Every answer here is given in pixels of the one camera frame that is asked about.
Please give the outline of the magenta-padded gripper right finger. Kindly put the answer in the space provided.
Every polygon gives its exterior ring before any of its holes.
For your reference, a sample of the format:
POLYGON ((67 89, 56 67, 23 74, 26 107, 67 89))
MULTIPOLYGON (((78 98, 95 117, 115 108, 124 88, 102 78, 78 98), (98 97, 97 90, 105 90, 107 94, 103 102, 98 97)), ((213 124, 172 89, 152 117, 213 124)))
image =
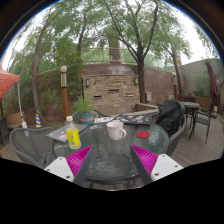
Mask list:
POLYGON ((144 185, 182 169, 182 166, 167 154, 156 155, 136 145, 130 146, 130 154, 144 185))

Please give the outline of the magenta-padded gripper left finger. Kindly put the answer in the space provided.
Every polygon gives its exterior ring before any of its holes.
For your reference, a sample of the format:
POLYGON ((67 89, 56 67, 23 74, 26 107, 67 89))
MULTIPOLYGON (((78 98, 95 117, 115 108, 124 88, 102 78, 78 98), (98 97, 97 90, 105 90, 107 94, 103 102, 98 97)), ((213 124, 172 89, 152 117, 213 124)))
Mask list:
POLYGON ((78 186, 83 186, 93 155, 94 149, 90 145, 67 158, 58 157, 45 168, 45 171, 75 183, 78 186))

